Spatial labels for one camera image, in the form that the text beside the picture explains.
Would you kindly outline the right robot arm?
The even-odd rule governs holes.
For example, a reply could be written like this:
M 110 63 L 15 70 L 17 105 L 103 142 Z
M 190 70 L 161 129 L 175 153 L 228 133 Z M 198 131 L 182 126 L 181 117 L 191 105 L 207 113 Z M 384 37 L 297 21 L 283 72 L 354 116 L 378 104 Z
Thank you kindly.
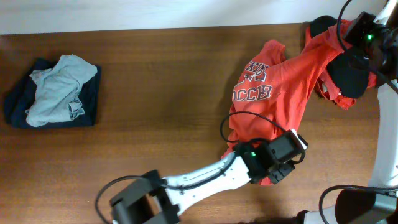
M 369 57 L 377 75 L 379 120 L 307 123 L 321 156 L 315 173 L 321 183 L 336 177 L 372 172 L 367 186 L 335 185 L 307 212 L 304 223 L 397 223 L 397 2 L 389 1 L 372 17 L 363 12 L 339 43 L 347 41 Z

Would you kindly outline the red soccer print t-shirt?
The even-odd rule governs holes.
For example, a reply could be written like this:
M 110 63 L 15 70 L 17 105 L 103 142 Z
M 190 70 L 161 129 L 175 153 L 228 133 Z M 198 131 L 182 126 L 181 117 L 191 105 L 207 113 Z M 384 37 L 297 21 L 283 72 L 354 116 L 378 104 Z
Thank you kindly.
M 311 38 L 302 53 L 285 57 L 285 45 L 267 41 L 245 66 L 232 91 L 227 153 L 237 140 L 273 140 L 284 129 L 298 130 L 306 104 L 326 66 L 343 52 L 338 37 L 350 26 L 330 26 Z

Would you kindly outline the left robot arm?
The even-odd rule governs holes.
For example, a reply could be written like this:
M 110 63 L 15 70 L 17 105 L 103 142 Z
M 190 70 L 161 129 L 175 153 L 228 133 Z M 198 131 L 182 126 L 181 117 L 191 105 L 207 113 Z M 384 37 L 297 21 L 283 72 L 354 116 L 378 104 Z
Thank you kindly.
M 160 177 L 157 170 L 132 181 L 110 201 L 113 223 L 179 223 L 197 202 L 226 190 L 270 179 L 277 184 L 302 162 L 308 143 L 296 130 L 268 141 L 239 142 L 224 159 L 191 173 Z

